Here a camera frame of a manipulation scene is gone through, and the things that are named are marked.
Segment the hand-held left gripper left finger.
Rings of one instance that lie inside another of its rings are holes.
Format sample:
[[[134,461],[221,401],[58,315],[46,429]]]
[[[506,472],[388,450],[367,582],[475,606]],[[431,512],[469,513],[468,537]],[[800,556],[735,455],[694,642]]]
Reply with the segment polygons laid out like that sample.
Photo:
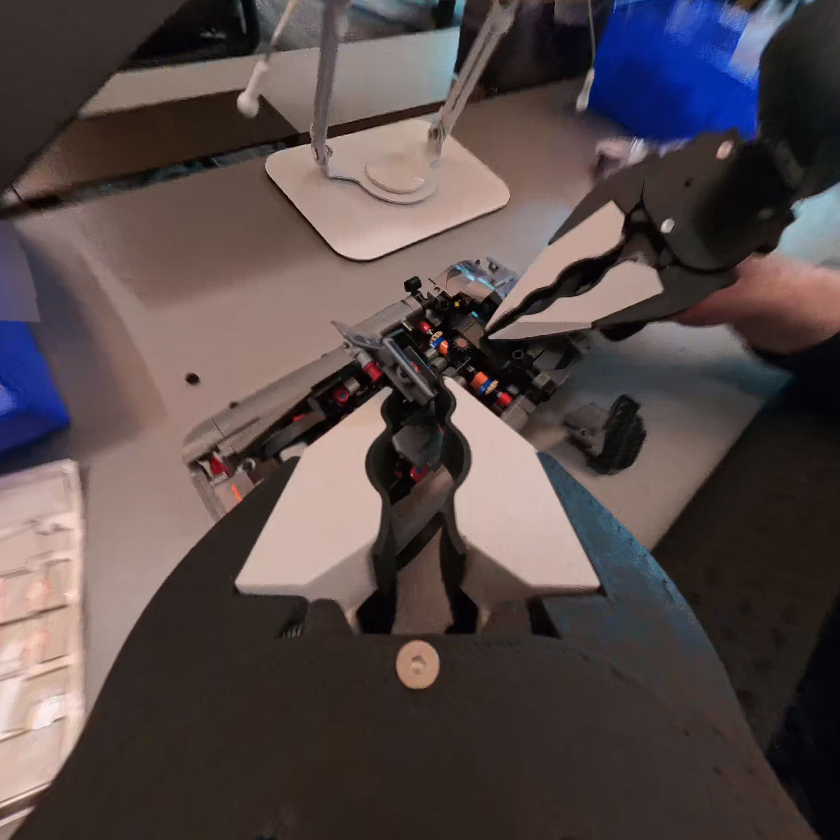
[[[382,498],[366,459],[385,431],[385,388],[305,449],[236,579],[244,595],[339,604],[352,629],[374,593]]]

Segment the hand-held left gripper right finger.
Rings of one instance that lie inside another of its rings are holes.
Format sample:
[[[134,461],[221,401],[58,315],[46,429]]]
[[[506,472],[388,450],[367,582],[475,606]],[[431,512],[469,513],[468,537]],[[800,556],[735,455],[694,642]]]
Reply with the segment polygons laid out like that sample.
[[[441,381],[442,571],[482,627],[503,603],[595,595],[601,580],[541,454],[452,378]]]

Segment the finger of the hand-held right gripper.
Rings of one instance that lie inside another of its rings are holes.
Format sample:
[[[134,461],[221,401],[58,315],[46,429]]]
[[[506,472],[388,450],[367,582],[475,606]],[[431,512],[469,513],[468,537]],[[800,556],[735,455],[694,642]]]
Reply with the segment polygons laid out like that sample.
[[[588,330],[595,322],[656,298],[663,290],[656,268],[627,260],[610,268],[588,291],[557,298],[546,309],[522,314],[488,333],[493,340],[519,341]]]
[[[568,268],[583,260],[599,259],[618,248],[623,243],[625,220],[624,211],[609,202],[546,245],[494,312],[486,325],[486,334],[493,335],[508,327],[534,303],[551,294]]]

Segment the clear bag of lego parts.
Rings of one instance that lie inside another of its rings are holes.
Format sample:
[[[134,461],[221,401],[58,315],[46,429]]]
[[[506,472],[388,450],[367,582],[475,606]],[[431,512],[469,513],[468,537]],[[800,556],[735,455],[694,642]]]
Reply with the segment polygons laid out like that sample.
[[[655,145],[641,139],[607,138],[595,145],[593,178],[600,182],[644,161],[657,152]]]

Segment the black studded lego roof piece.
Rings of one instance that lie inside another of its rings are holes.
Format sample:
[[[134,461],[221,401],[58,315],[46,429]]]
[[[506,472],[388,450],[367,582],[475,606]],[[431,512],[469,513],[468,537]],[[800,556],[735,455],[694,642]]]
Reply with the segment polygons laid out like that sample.
[[[640,408],[621,394],[609,408],[589,403],[564,416],[566,436],[592,472],[612,476],[636,462],[647,437]]]

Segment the blue plastic bin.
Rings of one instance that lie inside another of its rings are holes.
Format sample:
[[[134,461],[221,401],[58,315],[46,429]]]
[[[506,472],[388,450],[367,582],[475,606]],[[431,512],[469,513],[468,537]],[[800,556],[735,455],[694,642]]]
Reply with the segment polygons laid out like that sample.
[[[657,142],[758,128],[758,69],[733,62],[750,15],[710,1],[614,2],[587,108]]]

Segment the lego car model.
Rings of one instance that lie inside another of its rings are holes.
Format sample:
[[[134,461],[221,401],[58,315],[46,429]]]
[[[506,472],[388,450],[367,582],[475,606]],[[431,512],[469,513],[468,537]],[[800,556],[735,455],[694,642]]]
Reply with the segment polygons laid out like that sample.
[[[554,356],[551,344],[505,349],[487,339],[487,322],[508,293],[503,278],[500,268],[480,260],[427,282],[414,277],[390,307],[353,327],[334,323],[340,341],[334,350],[194,427],[183,461],[214,516],[231,518],[286,469],[289,479],[305,449],[373,395],[392,389],[382,407],[385,431],[365,464],[382,501],[371,552],[376,587],[367,601],[391,597],[402,570],[435,538],[444,587],[454,591],[442,571],[444,508],[453,481],[444,465],[441,381],[454,379],[520,435],[557,387],[544,363]],[[234,581],[265,524],[257,527]]]

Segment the white metal book stand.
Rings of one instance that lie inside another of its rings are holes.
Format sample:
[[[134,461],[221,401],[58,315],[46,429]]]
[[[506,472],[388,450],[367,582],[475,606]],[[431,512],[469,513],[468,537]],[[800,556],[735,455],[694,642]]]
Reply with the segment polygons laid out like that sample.
[[[452,132],[519,2],[492,2],[433,119],[407,119],[329,139],[329,115],[349,2],[325,2],[309,151],[266,158],[271,184],[339,256],[373,261],[474,219],[510,200],[508,185]]]

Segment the person's right forearm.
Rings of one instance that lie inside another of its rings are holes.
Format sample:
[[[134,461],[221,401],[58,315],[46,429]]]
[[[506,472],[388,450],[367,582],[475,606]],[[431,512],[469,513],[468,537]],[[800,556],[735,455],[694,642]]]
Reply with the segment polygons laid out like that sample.
[[[793,353],[775,353],[753,348],[764,362],[793,376],[796,396],[817,410],[839,416],[839,334]]]

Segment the black lego set box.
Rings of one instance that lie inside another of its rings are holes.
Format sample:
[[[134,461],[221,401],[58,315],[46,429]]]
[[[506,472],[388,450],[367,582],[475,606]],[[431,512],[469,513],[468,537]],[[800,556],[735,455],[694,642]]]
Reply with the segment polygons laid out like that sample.
[[[520,2],[471,99],[583,77],[610,9],[601,2]]]

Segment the person's right hand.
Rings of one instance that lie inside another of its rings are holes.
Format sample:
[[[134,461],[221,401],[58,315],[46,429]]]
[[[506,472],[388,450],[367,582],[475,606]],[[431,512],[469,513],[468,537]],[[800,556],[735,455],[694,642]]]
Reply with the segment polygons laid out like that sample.
[[[839,332],[839,270],[782,255],[752,256],[737,279],[671,316],[693,328],[729,326],[755,350],[793,354]]]

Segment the black perforated pad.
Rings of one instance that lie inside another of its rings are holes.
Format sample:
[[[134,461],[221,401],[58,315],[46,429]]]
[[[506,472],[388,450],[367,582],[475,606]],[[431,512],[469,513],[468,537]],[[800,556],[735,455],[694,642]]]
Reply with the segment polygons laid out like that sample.
[[[778,402],[654,549],[820,838],[838,838],[838,445],[836,419]]]

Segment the white sticker sheet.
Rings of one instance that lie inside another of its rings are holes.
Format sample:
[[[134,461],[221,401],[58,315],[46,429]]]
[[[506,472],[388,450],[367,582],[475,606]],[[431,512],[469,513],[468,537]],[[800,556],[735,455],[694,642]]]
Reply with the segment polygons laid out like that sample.
[[[2,476],[2,838],[55,779],[86,719],[84,548],[76,462]]]

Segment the blue bin with white label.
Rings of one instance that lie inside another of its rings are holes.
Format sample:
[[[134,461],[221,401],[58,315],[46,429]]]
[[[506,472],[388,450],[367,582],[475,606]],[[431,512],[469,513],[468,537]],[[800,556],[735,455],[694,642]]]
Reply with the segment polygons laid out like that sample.
[[[1,455],[70,426],[46,359],[25,322],[1,322]]]

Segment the black sheet holder board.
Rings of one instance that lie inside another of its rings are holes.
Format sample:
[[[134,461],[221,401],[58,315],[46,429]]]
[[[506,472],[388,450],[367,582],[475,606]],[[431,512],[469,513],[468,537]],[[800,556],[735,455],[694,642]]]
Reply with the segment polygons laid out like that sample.
[[[6,190],[179,1],[1,2]]]

